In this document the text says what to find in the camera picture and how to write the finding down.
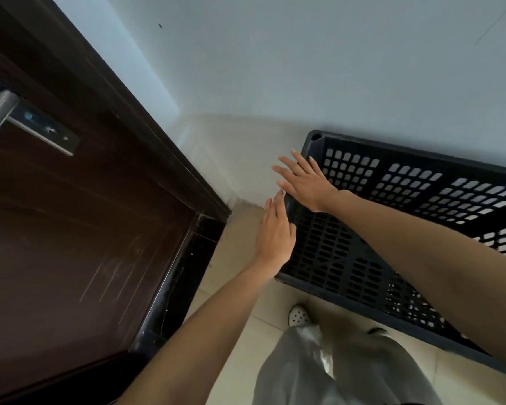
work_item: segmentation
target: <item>pants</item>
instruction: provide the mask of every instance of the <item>pants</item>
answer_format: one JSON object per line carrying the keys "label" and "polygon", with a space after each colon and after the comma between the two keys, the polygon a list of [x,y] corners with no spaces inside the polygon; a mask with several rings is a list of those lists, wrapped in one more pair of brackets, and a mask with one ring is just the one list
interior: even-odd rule
{"label": "pants", "polygon": [[441,404],[411,355],[389,337],[341,340],[332,361],[334,379],[324,371],[319,326],[290,327],[259,372],[253,404]]}

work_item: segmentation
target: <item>perforated plastic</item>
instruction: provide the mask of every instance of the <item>perforated plastic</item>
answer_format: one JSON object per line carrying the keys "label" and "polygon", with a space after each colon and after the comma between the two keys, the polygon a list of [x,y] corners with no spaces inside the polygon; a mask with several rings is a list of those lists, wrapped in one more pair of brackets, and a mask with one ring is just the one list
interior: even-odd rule
{"label": "perforated plastic", "polygon": [[[314,130],[313,156],[338,189],[451,227],[506,255],[506,168]],[[421,340],[506,369],[461,335],[354,231],[290,198],[297,243],[277,278]]]}

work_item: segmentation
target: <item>wall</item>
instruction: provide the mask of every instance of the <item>wall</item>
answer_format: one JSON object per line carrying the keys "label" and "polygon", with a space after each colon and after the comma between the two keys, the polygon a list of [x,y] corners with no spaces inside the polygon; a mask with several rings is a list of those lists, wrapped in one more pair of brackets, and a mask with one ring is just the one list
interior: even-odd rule
{"label": "wall", "polygon": [[506,166],[506,0],[109,2],[238,197],[310,129]]}
{"label": "wall", "polygon": [[53,0],[107,62],[175,145],[230,206],[236,195],[160,77],[107,0]]}

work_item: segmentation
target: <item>shoe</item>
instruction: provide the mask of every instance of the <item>shoe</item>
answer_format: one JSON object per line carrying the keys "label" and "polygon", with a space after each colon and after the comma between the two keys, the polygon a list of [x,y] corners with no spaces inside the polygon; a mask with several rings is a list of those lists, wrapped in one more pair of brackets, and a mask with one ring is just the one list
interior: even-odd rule
{"label": "shoe", "polygon": [[390,335],[390,333],[388,331],[386,331],[384,328],[381,328],[381,327],[374,327],[374,328],[371,328],[368,332],[368,334],[375,334],[375,335],[382,335],[383,337],[388,337],[388,338],[392,338],[392,336]]}
{"label": "shoe", "polygon": [[289,327],[305,326],[311,324],[311,318],[304,306],[297,304],[289,313]]}

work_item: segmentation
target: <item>crate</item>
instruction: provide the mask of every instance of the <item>crate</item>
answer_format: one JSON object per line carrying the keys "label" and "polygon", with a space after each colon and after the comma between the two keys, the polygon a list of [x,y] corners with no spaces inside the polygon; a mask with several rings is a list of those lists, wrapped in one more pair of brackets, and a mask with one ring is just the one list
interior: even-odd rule
{"label": "crate", "polygon": [[[338,189],[443,224],[506,255],[506,168],[311,131],[302,149]],[[296,247],[276,279],[506,373],[354,231],[286,197]]]}

